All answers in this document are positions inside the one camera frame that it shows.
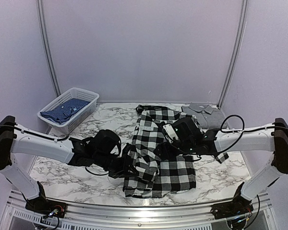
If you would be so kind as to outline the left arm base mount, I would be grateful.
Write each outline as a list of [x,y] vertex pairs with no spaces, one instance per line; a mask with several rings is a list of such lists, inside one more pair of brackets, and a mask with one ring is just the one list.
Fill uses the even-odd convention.
[[55,200],[36,198],[28,200],[25,208],[27,210],[43,214],[46,217],[49,217],[49,214],[52,213],[52,216],[64,218],[67,204]]

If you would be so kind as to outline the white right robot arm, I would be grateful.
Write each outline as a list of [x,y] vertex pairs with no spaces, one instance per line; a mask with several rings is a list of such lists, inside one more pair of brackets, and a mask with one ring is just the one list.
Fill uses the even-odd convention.
[[181,118],[173,124],[162,122],[157,127],[166,139],[159,148],[160,156],[166,159],[180,154],[217,156],[231,151],[272,152],[266,165],[243,182],[232,201],[226,203],[233,215],[239,214],[261,191],[288,174],[288,125],[282,118],[264,126],[238,130],[219,128],[202,132],[190,117]]

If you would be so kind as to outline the black white plaid shirt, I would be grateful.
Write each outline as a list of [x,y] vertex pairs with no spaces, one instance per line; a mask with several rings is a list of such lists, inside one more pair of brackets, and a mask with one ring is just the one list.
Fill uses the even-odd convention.
[[172,110],[165,106],[139,105],[138,119],[132,137],[128,159],[138,175],[125,178],[126,197],[161,198],[169,193],[196,187],[196,172],[192,155],[184,156],[173,148],[161,129],[189,117],[197,125],[195,115]]

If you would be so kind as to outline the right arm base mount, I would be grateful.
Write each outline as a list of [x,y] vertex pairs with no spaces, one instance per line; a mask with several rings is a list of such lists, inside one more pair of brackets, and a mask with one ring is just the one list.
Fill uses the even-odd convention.
[[211,206],[210,213],[215,219],[230,218],[234,216],[239,216],[246,213],[253,212],[252,203],[247,203],[246,205],[241,203],[223,202],[213,204]]

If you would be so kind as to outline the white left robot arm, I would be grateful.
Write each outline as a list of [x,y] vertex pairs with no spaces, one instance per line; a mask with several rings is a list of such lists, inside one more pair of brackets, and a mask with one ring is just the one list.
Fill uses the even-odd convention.
[[128,148],[126,145],[123,149],[119,136],[108,129],[84,139],[59,138],[27,129],[10,115],[0,122],[0,173],[40,213],[49,212],[51,202],[43,186],[18,165],[15,154],[45,157],[76,167],[97,165],[116,179],[139,174],[128,156]]

